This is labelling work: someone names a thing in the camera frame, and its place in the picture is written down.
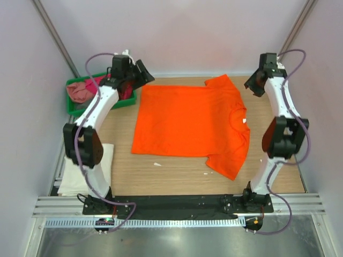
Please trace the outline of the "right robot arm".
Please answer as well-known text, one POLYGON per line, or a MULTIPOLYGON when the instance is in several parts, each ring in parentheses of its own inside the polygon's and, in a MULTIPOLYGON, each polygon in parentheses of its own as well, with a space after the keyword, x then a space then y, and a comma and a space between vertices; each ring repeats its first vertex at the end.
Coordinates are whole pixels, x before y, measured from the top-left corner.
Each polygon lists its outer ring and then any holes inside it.
POLYGON ((241 204, 248 212, 271 204, 271 187, 280 169, 299 152, 303 140, 309 138, 309 121, 301 118, 294 106, 288 88, 289 77, 279 56, 267 52, 260 55, 258 69, 244 84, 254 96, 266 94, 274 114, 262 138, 265 156, 259 171, 243 191, 241 204))

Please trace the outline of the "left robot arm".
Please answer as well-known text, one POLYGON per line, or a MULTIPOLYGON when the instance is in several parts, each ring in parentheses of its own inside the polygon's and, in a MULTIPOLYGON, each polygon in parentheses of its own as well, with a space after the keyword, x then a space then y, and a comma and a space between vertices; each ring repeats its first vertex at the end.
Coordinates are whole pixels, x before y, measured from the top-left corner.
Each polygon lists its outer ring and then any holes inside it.
POLYGON ((129 53, 109 56, 111 66, 100 82, 88 73, 96 89, 92 102, 76 121, 63 127, 66 156, 79 167, 88 187, 88 199, 95 201, 95 208, 102 214, 110 213, 115 202, 100 164, 103 146, 98 131, 127 89, 136 90, 155 79, 143 61, 134 60, 129 53))

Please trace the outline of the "orange t shirt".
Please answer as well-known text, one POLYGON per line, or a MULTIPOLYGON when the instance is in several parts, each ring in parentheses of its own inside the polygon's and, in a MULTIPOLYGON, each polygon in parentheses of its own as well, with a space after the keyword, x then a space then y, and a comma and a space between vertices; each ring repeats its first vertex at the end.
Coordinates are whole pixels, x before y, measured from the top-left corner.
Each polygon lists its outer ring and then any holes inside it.
POLYGON ((144 86, 131 152, 207 157, 208 167, 235 180, 250 145, 246 113, 226 74, 203 86, 144 86))

